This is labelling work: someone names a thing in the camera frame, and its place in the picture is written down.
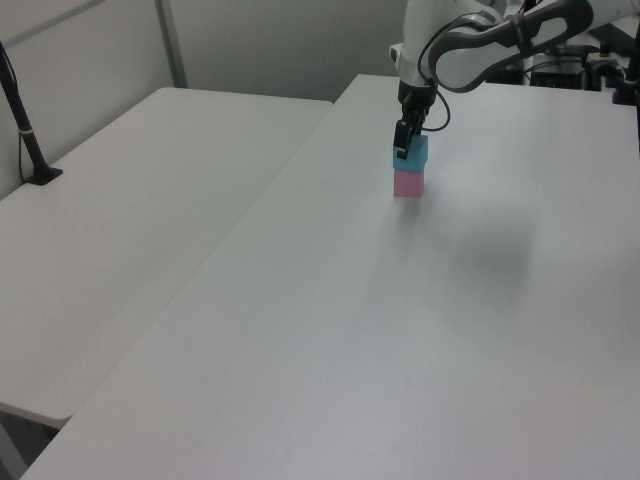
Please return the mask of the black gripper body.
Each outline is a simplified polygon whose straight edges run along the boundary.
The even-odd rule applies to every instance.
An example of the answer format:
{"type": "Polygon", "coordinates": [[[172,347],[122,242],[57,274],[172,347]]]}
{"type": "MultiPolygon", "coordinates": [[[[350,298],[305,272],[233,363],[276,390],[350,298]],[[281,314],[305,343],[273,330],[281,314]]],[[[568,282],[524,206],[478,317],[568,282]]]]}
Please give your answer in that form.
{"type": "Polygon", "coordinates": [[[424,121],[435,103],[436,93],[437,85],[432,80],[428,80],[422,86],[413,86],[400,81],[398,100],[401,104],[402,118],[405,120],[418,118],[424,121]]]}

